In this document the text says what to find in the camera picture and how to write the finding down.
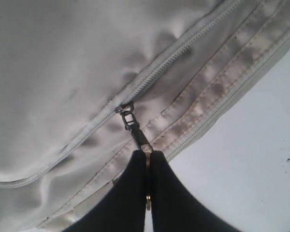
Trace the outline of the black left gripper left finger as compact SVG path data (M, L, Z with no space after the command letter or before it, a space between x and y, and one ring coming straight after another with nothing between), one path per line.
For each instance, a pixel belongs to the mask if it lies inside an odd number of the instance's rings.
M106 196L69 232L142 232L145 226L145 154L136 150Z

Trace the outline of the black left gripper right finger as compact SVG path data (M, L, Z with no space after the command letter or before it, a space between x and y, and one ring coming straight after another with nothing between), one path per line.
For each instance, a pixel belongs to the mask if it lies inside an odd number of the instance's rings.
M194 198L161 151L150 155L150 197L155 232L239 231Z

